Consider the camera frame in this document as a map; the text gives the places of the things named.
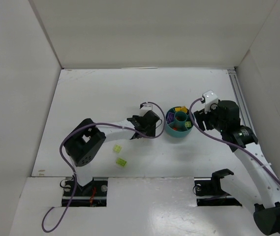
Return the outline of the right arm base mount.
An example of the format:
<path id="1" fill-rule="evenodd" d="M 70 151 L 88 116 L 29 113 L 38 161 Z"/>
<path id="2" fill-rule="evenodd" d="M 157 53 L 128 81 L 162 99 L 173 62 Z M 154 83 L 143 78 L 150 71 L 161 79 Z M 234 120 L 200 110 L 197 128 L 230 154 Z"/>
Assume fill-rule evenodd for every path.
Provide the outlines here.
<path id="1" fill-rule="evenodd" d="M 234 175 L 234 173 L 229 169 L 222 169 L 213 172 L 211 177 L 196 177 L 194 179 L 192 191 L 196 196 L 198 207 L 242 206 L 240 202 L 221 188 L 220 180 L 228 175 Z"/>

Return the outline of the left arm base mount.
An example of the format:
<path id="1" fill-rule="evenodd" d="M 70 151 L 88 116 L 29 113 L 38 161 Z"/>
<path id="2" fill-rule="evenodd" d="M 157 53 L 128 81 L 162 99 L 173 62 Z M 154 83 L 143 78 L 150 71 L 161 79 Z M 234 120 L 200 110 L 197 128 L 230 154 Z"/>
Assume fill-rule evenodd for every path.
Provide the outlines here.
<path id="1" fill-rule="evenodd" d="M 74 179 L 65 178 L 60 182 L 63 189 L 61 205 L 67 206 L 74 190 Z M 87 187 L 77 186 L 70 207 L 106 207 L 108 178 L 94 178 Z"/>

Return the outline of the brown lego brick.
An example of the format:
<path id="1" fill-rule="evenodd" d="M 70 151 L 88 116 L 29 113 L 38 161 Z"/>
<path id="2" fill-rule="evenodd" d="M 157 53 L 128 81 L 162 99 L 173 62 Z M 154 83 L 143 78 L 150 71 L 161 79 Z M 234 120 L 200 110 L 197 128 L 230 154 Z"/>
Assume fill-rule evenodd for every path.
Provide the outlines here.
<path id="1" fill-rule="evenodd" d="M 182 117 L 177 116 L 177 117 L 176 117 L 176 120 L 178 120 L 178 121 L 183 121 L 183 118 L 182 118 Z"/>

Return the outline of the green 2x2 lego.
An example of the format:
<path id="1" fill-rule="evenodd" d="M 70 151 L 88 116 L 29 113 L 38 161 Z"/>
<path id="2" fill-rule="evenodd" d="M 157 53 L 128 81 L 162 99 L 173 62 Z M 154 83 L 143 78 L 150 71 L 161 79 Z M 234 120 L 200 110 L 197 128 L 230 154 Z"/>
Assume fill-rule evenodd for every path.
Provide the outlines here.
<path id="1" fill-rule="evenodd" d="M 185 122 L 185 127 L 186 128 L 192 127 L 191 122 L 190 121 L 186 121 Z"/>

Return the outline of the dark purple lego brick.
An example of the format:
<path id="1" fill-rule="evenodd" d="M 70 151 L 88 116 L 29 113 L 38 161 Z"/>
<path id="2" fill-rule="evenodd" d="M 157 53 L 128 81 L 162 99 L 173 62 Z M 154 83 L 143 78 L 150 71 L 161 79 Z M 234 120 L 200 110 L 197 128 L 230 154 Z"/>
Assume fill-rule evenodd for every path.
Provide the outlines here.
<path id="1" fill-rule="evenodd" d="M 172 112 L 167 113 L 166 121 L 168 124 L 172 123 L 175 119 L 175 114 Z"/>

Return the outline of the green 2x4 lego brick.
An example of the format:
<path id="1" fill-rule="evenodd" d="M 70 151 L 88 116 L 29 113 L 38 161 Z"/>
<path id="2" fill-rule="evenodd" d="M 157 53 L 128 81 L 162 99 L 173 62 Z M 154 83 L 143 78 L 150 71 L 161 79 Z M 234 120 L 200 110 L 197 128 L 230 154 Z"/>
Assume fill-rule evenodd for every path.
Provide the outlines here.
<path id="1" fill-rule="evenodd" d="M 120 157 L 118 157 L 116 159 L 116 165 L 121 167 L 121 168 L 124 168 L 127 165 L 127 161 L 122 159 L 122 158 L 120 158 Z"/>

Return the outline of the yellow black striped lego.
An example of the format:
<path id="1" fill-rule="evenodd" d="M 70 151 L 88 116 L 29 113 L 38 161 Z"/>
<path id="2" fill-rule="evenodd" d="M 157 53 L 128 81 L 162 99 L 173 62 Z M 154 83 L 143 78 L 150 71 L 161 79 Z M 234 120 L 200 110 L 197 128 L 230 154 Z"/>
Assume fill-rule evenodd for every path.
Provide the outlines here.
<path id="1" fill-rule="evenodd" d="M 182 107 L 181 107 L 181 111 L 183 111 L 183 112 L 186 113 L 186 112 L 188 111 L 188 109 L 187 109 L 185 106 L 182 106 Z"/>

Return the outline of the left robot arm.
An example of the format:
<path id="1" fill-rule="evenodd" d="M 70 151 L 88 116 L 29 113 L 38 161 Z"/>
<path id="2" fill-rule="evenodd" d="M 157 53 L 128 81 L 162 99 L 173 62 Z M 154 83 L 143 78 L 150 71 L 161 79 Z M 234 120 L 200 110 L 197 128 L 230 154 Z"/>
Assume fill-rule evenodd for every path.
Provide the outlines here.
<path id="1" fill-rule="evenodd" d="M 95 158 L 104 143 L 155 138 L 156 124 L 159 120 L 159 116 L 152 110 L 146 111 L 142 116 L 133 115 L 113 124 L 95 123 L 90 118 L 83 120 L 61 145 L 71 158 L 80 188 L 90 185 L 93 181 L 89 163 Z"/>

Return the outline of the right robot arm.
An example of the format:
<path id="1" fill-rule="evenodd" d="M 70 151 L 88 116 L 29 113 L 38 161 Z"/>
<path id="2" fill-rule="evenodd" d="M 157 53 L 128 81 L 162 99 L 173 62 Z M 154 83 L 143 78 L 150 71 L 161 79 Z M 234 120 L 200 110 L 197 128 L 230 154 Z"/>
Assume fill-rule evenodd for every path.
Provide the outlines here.
<path id="1" fill-rule="evenodd" d="M 213 172 L 211 179 L 201 185 L 201 196 L 229 194 L 253 214 L 256 226 L 264 235 L 280 234 L 280 180 L 263 155 L 249 151 L 258 146 L 258 139 L 252 129 L 241 125 L 238 105 L 219 99 L 196 101 L 205 107 L 189 113 L 194 127 L 201 133 L 217 130 L 221 135 L 218 142 L 228 145 L 257 188 L 256 192 L 251 191 L 231 170 L 222 169 Z"/>

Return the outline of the green 2x2 lego brick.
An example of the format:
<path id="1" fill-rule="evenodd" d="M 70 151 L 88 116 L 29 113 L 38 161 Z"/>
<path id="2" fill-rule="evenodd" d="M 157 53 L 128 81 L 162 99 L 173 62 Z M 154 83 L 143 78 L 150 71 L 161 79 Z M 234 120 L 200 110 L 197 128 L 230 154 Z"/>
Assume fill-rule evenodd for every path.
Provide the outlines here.
<path id="1" fill-rule="evenodd" d="M 121 146 L 121 145 L 114 145 L 113 151 L 114 151 L 115 153 L 120 153 L 121 150 L 122 150 L 122 146 Z"/>

